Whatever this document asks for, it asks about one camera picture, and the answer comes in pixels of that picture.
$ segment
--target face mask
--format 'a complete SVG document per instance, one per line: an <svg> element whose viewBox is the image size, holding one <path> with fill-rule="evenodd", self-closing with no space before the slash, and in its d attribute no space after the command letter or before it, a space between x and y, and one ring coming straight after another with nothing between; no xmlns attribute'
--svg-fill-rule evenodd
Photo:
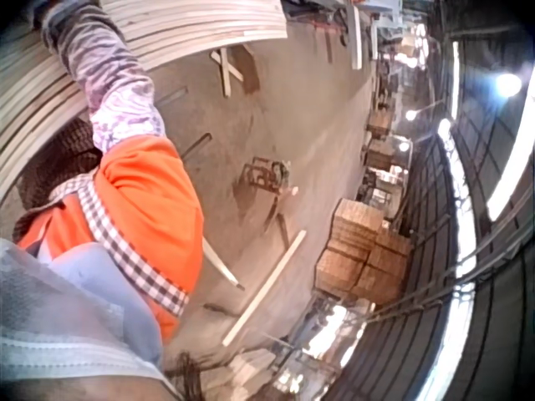
<svg viewBox="0 0 535 401"><path fill-rule="evenodd" d="M59 258L57 265L54 261L44 266L11 242L0 239L2 381L137 376L158 379L175 393L158 368L124 342L131 329L125 325L125 317L129 313L135 320L135 316L142 315L137 314L136 298L129 298L132 293L122 287L120 279L108 281L124 296L111 303L102 297L111 287L95 295L55 272L65 272L82 260L92 266L103 261L99 259L103 254L92 247L74 251ZM71 274L82 270L71 270ZM99 285L98 280L87 277L81 281L89 287L88 283Z"/></svg>

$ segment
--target long sleeve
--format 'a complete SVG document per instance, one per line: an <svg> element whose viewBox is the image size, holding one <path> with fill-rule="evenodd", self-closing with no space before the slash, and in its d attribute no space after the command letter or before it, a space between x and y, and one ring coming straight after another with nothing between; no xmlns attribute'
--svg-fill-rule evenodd
<svg viewBox="0 0 535 401"><path fill-rule="evenodd" d="M85 92L97 148L106 153L136 135L165 137L152 81L96 1L63 0L52 6L41 34Z"/></svg>

